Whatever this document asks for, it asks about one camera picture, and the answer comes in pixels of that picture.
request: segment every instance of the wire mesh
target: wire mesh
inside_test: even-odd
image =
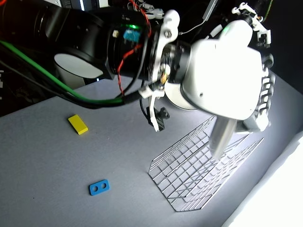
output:
[[[176,211],[199,210],[206,205],[262,141],[235,153],[235,148],[248,137],[244,136],[231,143],[220,161],[216,161],[205,133],[213,119],[209,118],[151,162],[150,177]]]

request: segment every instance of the white cable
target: white cable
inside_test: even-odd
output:
[[[203,20],[201,24],[198,24],[198,25],[194,26],[192,29],[189,29],[187,32],[179,32],[179,35],[183,35],[183,34],[186,34],[186,33],[188,33],[188,32],[191,32],[191,31],[194,30],[195,28],[197,28],[197,27],[201,26],[202,24],[204,24],[205,21],[206,21],[206,20]]]

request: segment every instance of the gray table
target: gray table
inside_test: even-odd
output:
[[[79,92],[103,98],[118,90],[104,80]],[[303,96],[277,78],[272,126],[246,142],[265,141],[203,210],[176,213],[148,176],[149,165],[209,115],[161,102],[171,117],[160,133],[138,102],[88,110],[56,97],[0,118],[0,226],[221,226],[303,124]],[[89,127],[81,136],[67,121],[74,114]],[[90,196],[88,186],[103,179],[110,191]]]

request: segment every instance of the metal wire basket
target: metal wire basket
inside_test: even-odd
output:
[[[220,161],[212,158],[205,133],[214,117],[192,130],[152,162],[149,175],[175,211],[199,210],[262,141],[240,152],[234,149],[248,136],[230,144]]]

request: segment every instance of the yellow rectangular object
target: yellow rectangular object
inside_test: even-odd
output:
[[[83,120],[77,114],[73,117],[70,117],[68,120],[79,135],[89,130]]]

